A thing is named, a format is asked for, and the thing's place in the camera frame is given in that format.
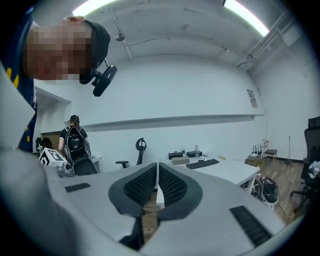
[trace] floor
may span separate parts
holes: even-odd
[[[275,161],[272,167],[272,160],[268,159],[261,168],[261,175],[274,180],[280,188],[279,203],[274,210],[287,225],[302,216],[310,205],[310,202],[307,201],[300,211],[296,214],[293,213],[293,209],[297,207],[303,197],[298,194],[290,197],[290,192],[293,190],[300,191],[304,187],[304,185],[301,184],[302,180],[300,178],[302,167],[302,163],[287,165],[281,160]],[[157,230],[157,212],[160,210],[160,207],[157,206],[156,199],[157,192],[153,192],[150,200],[144,206],[145,215],[142,217],[142,225],[145,242],[147,242]]]
[[[300,178],[302,172],[302,163],[293,163],[288,165],[285,161],[277,160],[272,167],[272,160],[268,159],[265,166],[260,169],[261,175],[274,180],[280,188],[279,203],[275,207],[275,212],[283,219],[285,224],[290,224],[296,218],[304,215],[310,206],[310,201],[307,200],[301,209],[294,213],[299,203],[304,198],[302,195],[294,194],[290,197],[290,192],[293,190],[302,191],[304,184]]]

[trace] ceiling light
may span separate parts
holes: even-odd
[[[226,0],[224,2],[224,7],[230,9],[249,22],[263,37],[269,33],[267,27],[251,11],[237,1]]]
[[[74,16],[85,16],[95,9],[100,8],[106,4],[109,4],[115,0],[89,0],[81,4],[77,9],[75,9],[72,14]]]

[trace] black bag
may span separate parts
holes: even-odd
[[[64,154],[68,162],[75,163],[85,158],[90,158],[91,152],[88,142],[85,140],[81,127],[67,127],[67,135],[64,141]]]

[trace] person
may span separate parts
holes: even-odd
[[[7,76],[35,111],[18,146],[27,152],[33,151],[37,118],[34,78],[64,80],[68,74],[87,77],[104,61],[110,43],[106,29],[83,16],[66,17],[59,26],[38,26],[32,10],[24,14],[0,52]]]
[[[87,135],[86,131],[82,127],[80,127],[79,117],[74,114],[70,117],[70,120],[68,122],[68,126],[66,128],[64,128],[60,133],[58,150],[62,155],[64,155],[64,153],[65,153],[64,147],[65,147],[65,144],[67,143],[67,135],[68,135],[69,129],[71,127],[76,127],[77,130],[82,135],[83,139],[85,139],[85,141],[87,141],[89,144],[88,135]]]

